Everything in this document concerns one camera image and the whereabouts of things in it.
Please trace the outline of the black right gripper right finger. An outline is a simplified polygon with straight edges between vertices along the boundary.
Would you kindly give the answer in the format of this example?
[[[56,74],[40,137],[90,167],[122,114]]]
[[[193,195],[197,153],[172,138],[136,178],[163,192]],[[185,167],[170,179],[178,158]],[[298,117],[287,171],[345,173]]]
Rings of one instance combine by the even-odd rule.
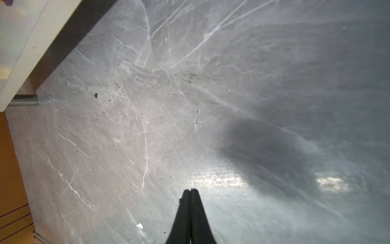
[[[191,190],[191,243],[216,244],[197,189]]]

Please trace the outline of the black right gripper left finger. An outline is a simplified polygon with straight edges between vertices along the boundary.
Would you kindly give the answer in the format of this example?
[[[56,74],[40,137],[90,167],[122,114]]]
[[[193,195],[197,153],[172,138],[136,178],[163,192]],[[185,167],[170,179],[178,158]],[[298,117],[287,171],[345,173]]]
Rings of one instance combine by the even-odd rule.
[[[184,190],[166,244],[191,243],[190,190]]]

